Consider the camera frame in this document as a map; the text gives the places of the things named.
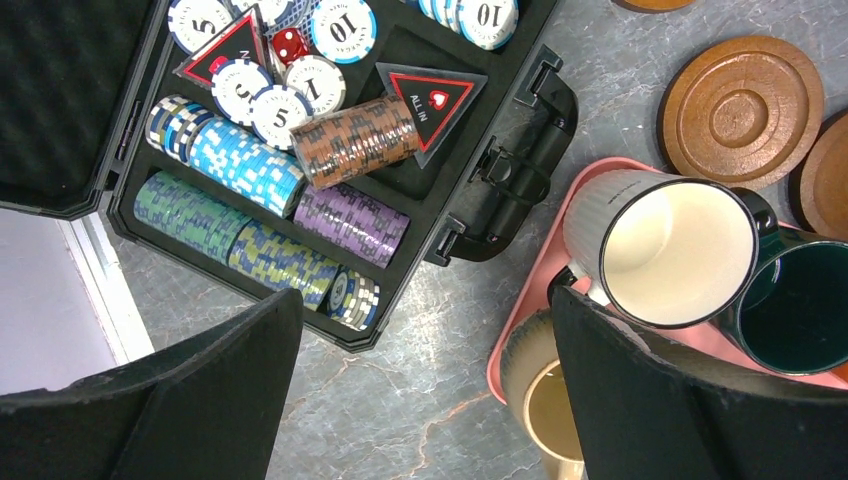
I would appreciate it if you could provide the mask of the red triangle dealer button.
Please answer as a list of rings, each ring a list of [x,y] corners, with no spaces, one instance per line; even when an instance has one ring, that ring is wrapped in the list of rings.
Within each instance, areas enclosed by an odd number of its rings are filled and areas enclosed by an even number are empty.
[[[189,55],[172,73],[210,90],[213,75],[230,60],[248,60],[268,69],[263,25],[259,5],[254,3],[221,33]]]

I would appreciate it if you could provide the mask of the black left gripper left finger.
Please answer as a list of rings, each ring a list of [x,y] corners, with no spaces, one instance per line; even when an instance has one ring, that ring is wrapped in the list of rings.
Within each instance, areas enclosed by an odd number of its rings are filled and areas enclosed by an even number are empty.
[[[1,399],[5,479],[262,479],[304,328],[301,294],[63,389]]]

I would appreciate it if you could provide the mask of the pink plastic tray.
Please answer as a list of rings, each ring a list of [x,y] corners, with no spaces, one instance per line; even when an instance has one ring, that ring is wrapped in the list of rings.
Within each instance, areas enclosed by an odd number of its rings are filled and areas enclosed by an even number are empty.
[[[506,400],[501,387],[500,362],[508,337],[512,330],[526,317],[549,306],[547,287],[561,268],[570,260],[570,255],[562,238],[563,217],[569,202],[576,191],[590,179],[602,173],[620,169],[656,170],[654,167],[634,159],[607,157],[585,167],[572,182],[488,362],[487,380],[490,391],[501,403],[505,403]],[[680,330],[661,330],[659,333],[723,361],[757,372],[765,373],[767,371],[732,345],[715,326],[709,323]]]

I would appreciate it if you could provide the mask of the brown poker chip stack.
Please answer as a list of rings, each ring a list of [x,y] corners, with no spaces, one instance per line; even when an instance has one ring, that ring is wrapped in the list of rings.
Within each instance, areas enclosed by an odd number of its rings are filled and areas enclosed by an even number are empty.
[[[301,169],[319,190],[405,160],[420,149],[413,115],[397,95],[313,119],[290,134]]]

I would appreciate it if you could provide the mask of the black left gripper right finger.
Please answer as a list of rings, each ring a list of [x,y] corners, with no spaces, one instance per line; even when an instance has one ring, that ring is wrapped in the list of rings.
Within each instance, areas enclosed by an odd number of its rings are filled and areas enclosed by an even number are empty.
[[[738,366],[554,287],[555,339],[592,479],[843,479],[847,394]]]

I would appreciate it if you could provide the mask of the all in triangle button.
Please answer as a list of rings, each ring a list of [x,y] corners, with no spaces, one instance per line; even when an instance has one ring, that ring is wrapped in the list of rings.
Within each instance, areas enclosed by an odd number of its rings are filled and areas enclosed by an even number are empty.
[[[421,169],[488,83],[487,75],[472,72],[386,62],[375,66],[386,90],[412,114],[419,138],[414,157]]]

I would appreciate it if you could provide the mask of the red die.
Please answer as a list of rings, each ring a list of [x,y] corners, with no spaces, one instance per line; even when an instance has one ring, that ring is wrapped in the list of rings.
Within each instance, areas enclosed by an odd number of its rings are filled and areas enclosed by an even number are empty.
[[[286,67],[295,60],[308,55],[310,47],[298,28],[285,28],[271,37],[271,46],[276,58]]]

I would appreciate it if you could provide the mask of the light blue poker chip stack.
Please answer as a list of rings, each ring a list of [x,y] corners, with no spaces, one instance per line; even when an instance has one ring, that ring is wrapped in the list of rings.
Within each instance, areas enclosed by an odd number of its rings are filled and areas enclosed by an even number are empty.
[[[306,187],[292,155],[180,94],[152,106],[144,135],[154,149],[283,218]]]

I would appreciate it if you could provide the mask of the green poker chip stack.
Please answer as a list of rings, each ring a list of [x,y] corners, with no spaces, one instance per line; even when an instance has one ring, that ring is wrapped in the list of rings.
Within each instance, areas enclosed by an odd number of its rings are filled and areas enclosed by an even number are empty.
[[[202,190],[160,171],[141,186],[137,220],[275,291],[301,292],[306,308],[355,331],[376,320],[381,289],[372,279]]]

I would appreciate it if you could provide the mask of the purple poker chip stack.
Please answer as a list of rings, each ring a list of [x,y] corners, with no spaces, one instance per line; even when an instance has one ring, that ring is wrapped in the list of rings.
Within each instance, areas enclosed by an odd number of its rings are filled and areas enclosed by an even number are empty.
[[[301,195],[294,223],[385,268],[397,252],[410,218],[346,184],[323,190],[309,185]]]

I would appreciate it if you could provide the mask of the white five poker chip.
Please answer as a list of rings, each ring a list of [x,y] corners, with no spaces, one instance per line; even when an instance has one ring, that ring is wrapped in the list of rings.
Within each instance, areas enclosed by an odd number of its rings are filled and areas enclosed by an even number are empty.
[[[228,8],[216,0],[174,0],[167,25],[175,43],[191,54],[234,20]]]

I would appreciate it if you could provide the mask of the beige mug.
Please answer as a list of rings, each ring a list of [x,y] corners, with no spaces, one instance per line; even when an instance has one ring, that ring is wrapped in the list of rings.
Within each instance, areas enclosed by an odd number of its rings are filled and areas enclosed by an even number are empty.
[[[506,339],[500,380],[506,405],[540,450],[550,479],[583,479],[585,462],[549,309],[521,320]]]

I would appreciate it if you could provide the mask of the white ten poker chip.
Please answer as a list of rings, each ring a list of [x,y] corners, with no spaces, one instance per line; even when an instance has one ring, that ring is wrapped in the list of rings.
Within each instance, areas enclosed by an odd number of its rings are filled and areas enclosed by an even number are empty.
[[[366,1],[320,1],[312,14],[310,34],[318,52],[328,60],[356,63],[376,42],[376,16]]]

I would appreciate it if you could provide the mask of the dark green mug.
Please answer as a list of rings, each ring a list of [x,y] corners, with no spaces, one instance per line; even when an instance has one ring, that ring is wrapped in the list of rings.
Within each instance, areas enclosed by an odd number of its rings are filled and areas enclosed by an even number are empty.
[[[739,297],[710,320],[758,365],[812,375],[847,362],[847,243],[784,227],[768,202],[741,187],[758,260]]]

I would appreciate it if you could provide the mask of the white ribbed black-rimmed mug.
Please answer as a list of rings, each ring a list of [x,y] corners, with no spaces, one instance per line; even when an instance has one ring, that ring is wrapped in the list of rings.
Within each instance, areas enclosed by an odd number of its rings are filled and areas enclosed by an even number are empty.
[[[747,189],[647,170],[604,172],[566,208],[570,259],[549,287],[586,278],[595,303],[644,326],[686,328],[741,297],[772,217]]]

